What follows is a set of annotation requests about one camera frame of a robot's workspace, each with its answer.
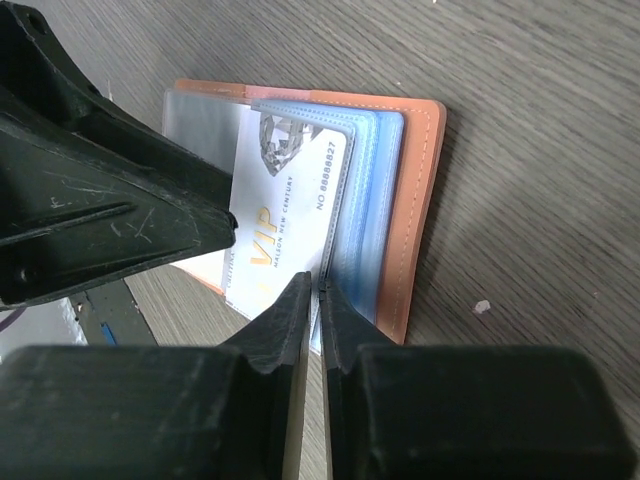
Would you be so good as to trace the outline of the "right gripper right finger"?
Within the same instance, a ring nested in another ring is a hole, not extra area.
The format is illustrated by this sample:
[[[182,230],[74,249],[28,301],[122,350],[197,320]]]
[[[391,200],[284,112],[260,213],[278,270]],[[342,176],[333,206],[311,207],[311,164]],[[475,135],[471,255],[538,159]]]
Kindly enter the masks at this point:
[[[320,293],[333,479],[629,479],[598,371],[554,346],[401,346]]]

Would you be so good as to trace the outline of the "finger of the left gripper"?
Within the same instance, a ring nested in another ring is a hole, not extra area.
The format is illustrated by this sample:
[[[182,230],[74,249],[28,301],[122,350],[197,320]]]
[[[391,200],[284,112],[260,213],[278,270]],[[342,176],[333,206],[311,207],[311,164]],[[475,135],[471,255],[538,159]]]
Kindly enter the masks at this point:
[[[1,117],[1,304],[33,306],[226,249],[229,175],[103,117],[82,133]]]
[[[231,176],[136,120],[101,94],[43,14],[1,3],[1,90],[31,113],[112,155],[115,173],[227,210]]]

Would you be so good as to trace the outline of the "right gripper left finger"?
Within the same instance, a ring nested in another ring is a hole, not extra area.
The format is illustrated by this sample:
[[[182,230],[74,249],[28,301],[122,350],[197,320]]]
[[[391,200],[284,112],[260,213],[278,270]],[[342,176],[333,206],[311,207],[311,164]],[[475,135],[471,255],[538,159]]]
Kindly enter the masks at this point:
[[[295,479],[311,276],[217,346],[29,346],[1,367],[5,479]]]

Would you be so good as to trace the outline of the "pink card holder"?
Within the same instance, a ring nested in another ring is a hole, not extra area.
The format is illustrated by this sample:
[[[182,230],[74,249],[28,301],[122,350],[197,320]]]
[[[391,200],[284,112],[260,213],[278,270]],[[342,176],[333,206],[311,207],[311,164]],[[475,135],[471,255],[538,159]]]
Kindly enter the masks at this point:
[[[446,107],[431,99],[185,78],[178,79],[174,87],[179,91],[235,99],[242,103],[253,99],[302,100],[395,111],[403,115],[405,131],[375,319],[380,331],[402,345],[407,334],[419,248],[443,145]]]

